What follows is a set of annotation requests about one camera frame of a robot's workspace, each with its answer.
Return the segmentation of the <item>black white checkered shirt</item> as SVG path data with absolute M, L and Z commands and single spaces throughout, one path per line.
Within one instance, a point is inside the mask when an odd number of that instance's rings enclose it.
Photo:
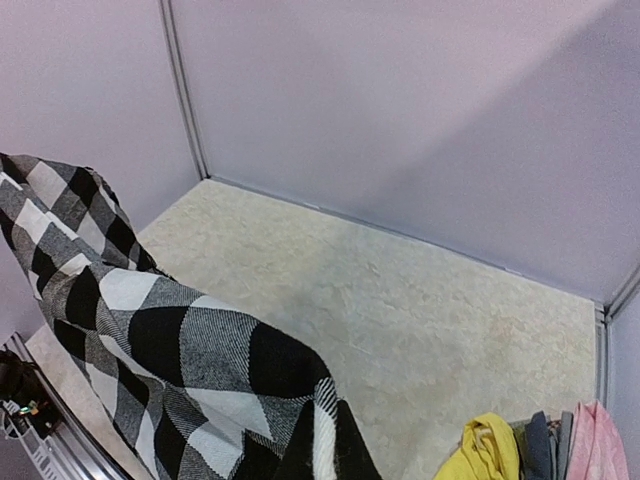
M 1 230 L 152 477 L 378 477 L 321 357 L 162 272 L 96 171 L 3 155 Z

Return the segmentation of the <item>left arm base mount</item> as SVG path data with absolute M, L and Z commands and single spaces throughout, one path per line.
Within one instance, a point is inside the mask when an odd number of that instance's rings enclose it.
M 38 370 L 35 363 L 21 360 L 13 351 L 1 351 L 1 408 L 20 433 L 33 427 L 45 440 L 62 415 L 36 375 Z

